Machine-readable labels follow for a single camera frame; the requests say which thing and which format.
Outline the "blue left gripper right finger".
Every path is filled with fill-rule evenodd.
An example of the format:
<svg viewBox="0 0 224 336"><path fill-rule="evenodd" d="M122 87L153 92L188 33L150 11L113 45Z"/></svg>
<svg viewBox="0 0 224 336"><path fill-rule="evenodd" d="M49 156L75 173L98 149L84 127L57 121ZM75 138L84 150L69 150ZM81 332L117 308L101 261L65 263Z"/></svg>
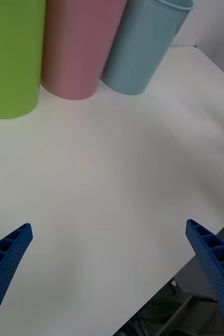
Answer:
<svg viewBox="0 0 224 336"><path fill-rule="evenodd" d="M185 235L224 316L224 241L192 219L186 223Z"/></svg>

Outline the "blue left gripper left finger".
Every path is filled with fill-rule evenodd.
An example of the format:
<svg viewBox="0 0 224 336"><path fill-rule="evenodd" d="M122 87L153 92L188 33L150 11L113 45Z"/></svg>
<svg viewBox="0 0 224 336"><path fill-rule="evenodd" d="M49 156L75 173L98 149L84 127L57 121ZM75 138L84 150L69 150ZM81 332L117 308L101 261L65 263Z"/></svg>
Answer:
<svg viewBox="0 0 224 336"><path fill-rule="evenodd" d="M0 240L0 306L32 239L31 225L25 223Z"/></svg>

